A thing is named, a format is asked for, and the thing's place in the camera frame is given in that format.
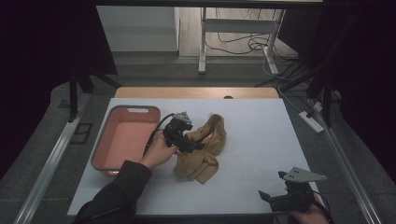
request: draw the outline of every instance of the white wall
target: white wall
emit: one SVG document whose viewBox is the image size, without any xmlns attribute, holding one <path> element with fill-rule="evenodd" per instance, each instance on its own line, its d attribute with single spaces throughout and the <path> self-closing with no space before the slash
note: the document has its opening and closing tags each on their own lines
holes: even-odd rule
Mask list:
<svg viewBox="0 0 396 224">
<path fill-rule="evenodd" d="M 178 51 L 178 8 L 97 7 L 111 51 Z"/>
</svg>

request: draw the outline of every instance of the metal rail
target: metal rail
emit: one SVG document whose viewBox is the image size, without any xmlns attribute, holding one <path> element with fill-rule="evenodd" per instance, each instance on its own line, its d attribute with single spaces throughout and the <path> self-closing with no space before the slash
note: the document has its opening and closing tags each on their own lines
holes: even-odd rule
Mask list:
<svg viewBox="0 0 396 224">
<path fill-rule="evenodd" d="M 52 152 L 47 159 L 46 164 L 41 170 L 40 175 L 38 176 L 35 184 L 33 185 L 28 197 L 26 198 L 20 212 L 18 213 L 16 219 L 14 220 L 14 224 L 22 224 L 22 223 L 30 223 L 32 220 L 37 207 L 39 206 L 44 193 L 46 192 L 50 181 L 53 177 L 53 174 L 56 171 L 56 168 L 64 154 L 74 131 L 76 130 L 79 121 L 82 117 L 85 106 L 90 99 L 89 93 L 84 93 L 78 104 L 78 113 L 73 122 L 67 122 L 64 130 L 61 133 L 61 136 L 58 139 L 58 142 L 55 144 Z"/>
<path fill-rule="evenodd" d="M 347 158 L 344 150 L 342 149 L 340 143 L 338 142 L 337 137 L 335 136 L 332 128 L 329 128 L 324 121 L 323 117 L 315 112 L 315 117 L 318 119 L 320 125 L 323 126 L 326 139 L 329 142 L 329 145 L 332 149 L 335 159 L 337 160 L 340 169 L 344 173 L 346 178 L 346 182 L 348 183 L 350 189 L 356 196 L 359 206 L 361 207 L 361 211 L 365 216 L 366 220 L 370 224 L 381 224 L 381 220 L 379 218 L 378 213 L 376 212 L 375 206 L 373 205 L 367 191 L 356 175 L 352 165 Z"/>
</svg>

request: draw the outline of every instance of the person's arm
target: person's arm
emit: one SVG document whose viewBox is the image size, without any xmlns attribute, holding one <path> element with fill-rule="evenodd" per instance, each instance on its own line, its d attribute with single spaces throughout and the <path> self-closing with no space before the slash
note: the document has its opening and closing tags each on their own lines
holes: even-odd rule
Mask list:
<svg viewBox="0 0 396 224">
<path fill-rule="evenodd" d="M 74 223 L 129 223 L 151 171 L 168 161 L 177 147 L 167 147 L 160 133 L 141 162 L 125 161 L 115 179 L 84 204 Z"/>
<path fill-rule="evenodd" d="M 312 204 L 304 213 L 293 211 L 289 215 L 294 217 L 300 224 L 329 224 L 323 212 Z"/>
</svg>

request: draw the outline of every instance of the brown cloth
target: brown cloth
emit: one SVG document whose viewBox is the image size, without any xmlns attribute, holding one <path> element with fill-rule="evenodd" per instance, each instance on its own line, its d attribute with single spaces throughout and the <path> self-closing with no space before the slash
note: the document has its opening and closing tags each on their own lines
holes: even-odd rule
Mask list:
<svg viewBox="0 0 396 224">
<path fill-rule="evenodd" d="M 224 130 L 224 118 L 212 115 L 203 127 L 185 134 L 191 141 L 205 143 L 202 150 L 177 155 L 174 169 L 179 178 L 196 179 L 204 184 L 219 169 L 216 156 L 222 151 L 227 133 Z"/>
</svg>

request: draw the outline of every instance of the dark background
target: dark background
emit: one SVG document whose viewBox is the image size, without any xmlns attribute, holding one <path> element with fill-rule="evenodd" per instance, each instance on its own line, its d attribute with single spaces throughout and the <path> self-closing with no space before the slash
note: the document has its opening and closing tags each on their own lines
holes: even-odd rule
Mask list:
<svg viewBox="0 0 396 224">
<path fill-rule="evenodd" d="M 347 18 L 359 14 L 324 73 L 330 72 L 332 89 L 341 93 L 344 120 L 396 182 L 396 120 L 392 111 L 396 103 L 396 6 L 391 0 L 354 3 L 358 4 L 354 11 L 346 7 L 289 10 L 279 39 L 296 49 L 301 61 L 313 69 L 329 53 Z"/>
<path fill-rule="evenodd" d="M 18 157 L 71 75 L 116 75 L 94 4 L 0 1 L 0 176 Z"/>
</svg>

